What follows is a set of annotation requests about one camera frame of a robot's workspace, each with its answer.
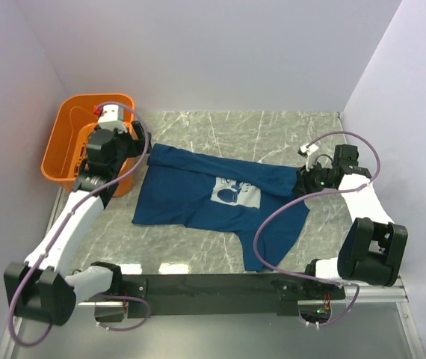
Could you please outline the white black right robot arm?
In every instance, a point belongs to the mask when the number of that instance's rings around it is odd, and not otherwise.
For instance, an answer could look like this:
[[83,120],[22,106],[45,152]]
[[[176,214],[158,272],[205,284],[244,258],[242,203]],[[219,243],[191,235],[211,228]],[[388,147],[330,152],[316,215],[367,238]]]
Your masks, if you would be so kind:
[[353,145],[335,147],[332,164],[318,162],[317,145],[305,144],[298,153],[306,159],[297,170],[294,193],[297,196],[335,189],[341,192],[352,225],[337,257],[313,260],[302,290],[319,298],[328,289],[328,280],[355,280],[374,286],[392,286],[397,280],[406,247],[407,228],[386,214],[371,183],[372,175],[359,165],[359,152]]

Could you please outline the blue Mickey Mouse t-shirt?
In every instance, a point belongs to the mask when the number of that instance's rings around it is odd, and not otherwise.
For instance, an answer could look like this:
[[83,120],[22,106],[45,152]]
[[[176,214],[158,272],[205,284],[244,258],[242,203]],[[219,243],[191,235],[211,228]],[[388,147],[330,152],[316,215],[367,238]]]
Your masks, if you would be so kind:
[[244,268],[278,265],[298,240],[309,214],[299,203],[279,214],[255,239],[262,222],[295,198],[296,168],[192,153],[155,144],[147,159],[133,224],[181,224],[234,233]]

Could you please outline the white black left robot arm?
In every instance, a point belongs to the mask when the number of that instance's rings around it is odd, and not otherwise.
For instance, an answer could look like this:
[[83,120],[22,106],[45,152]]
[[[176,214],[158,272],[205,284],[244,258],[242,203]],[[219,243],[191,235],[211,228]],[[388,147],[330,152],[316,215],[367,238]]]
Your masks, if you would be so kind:
[[96,295],[119,298],[123,291],[118,265],[93,263],[78,274],[67,270],[79,242],[106,208],[121,180],[127,159],[141,162],[151,149],[151,134],[144,120],[126,127],[116,120],[99,122],[89,134],[85,157],[64,210],[42,242],[21,263],[4,271],[10,317],[64,325],[75,306]]

